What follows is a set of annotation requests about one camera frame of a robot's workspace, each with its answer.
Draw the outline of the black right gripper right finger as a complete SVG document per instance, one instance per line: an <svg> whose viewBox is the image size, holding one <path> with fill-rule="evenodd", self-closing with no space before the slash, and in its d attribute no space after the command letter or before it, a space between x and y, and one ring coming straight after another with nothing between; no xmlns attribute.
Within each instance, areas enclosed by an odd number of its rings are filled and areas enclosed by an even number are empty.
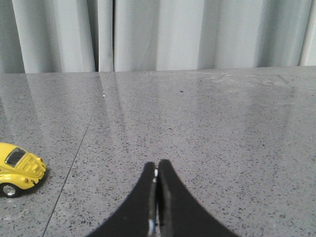
<svg viewBox="0 0 316 237"><path fill-rule="evenodd" d="M190 194L171 162L158 165L158 214L162 237L235 237Z"/></svg>

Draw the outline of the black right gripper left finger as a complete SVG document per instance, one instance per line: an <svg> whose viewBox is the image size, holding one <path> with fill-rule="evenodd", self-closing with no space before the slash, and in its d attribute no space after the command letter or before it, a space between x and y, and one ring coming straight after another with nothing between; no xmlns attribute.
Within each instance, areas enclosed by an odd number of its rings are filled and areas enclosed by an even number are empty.
<svg viewBox="0 0 316 237"><path fill-rule="evenodd" d="M145 164L135 187L120 207L90 237L154 237L156 235L157 172Z"/></svg>

